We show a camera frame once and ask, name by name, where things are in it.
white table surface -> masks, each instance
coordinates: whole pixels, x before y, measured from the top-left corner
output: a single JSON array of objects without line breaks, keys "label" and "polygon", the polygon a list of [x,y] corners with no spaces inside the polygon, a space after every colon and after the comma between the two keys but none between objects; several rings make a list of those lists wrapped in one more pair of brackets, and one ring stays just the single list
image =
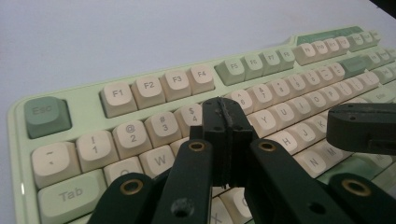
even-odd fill
[{"label": "white table surface", "polygon": [[22,97],[354,24],[396,48],[396,20],[368,0],[0,0],[0,223],[15,222],[7,111]]}]

mechanical keyboard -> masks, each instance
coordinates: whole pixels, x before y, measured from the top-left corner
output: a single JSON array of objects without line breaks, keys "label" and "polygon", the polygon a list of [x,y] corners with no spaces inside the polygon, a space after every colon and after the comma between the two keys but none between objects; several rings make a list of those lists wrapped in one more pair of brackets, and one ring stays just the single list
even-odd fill
[{"label": "mechanical keyboard", "polygon": [[[269,49],[18,101],[7,118],[17,222],[86,223],[118,176],[172,167],[190,126],[201,125],[200,103],[216,96],[239,103],[258,136],[280,143],[313,178],[349,172],[391,192],[395,157],[353,154],[325,138],[334,105],[396,103],[396,50],[380,39],[359,26],[296,35]],[[244,189],[213,188],[211,209],[211,223],[253,222]]]}]

green panel on keyboard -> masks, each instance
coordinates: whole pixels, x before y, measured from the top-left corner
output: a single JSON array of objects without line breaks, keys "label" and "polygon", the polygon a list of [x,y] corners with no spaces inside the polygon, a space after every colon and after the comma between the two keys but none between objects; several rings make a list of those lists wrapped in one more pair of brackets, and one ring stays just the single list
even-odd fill
[{"label": "green panel on keyboard", "polygon": [[[239,103],[259,137],[281,143],[313,178],[349,171],[380,176],[390,189],[394,181],[380,174],[395,167],[393,157],[351,156],[325,139],[332,106],[395,102],[396,53],[379,39],[358,26],[296,35],[270,49],[18,101],[7,118],[17,222],[86,222],[118,176],[171,167],[190,126],[201,124],[200,103],[216,96]],[[213,196],[212,223],[252,219],[244,189],[213,188]]]}]

black mechanical arm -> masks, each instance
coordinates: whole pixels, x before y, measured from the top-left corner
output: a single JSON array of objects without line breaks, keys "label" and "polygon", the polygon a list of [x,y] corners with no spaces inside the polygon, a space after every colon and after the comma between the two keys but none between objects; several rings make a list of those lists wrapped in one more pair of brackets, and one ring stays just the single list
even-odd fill
[{"label": "black mechanical arm", "polygon": [[[329,126],[337,122],[332,115],[342,114],[337,113],[329,112]],[[394,135],[393,143],[370,139],[370,148],[396,148]],[[89,223],[209,223],[211,189],[226,185],[245,188],[258,224],[396,223],[395,200],[371,181],[341,174],[327,186],[319,183],[279,143],[258,138],[239,104],[224,98],[203,103],[203,125],[191,127],[190,140],[180,147],[171,169],[154,179],[119,177]]]}]

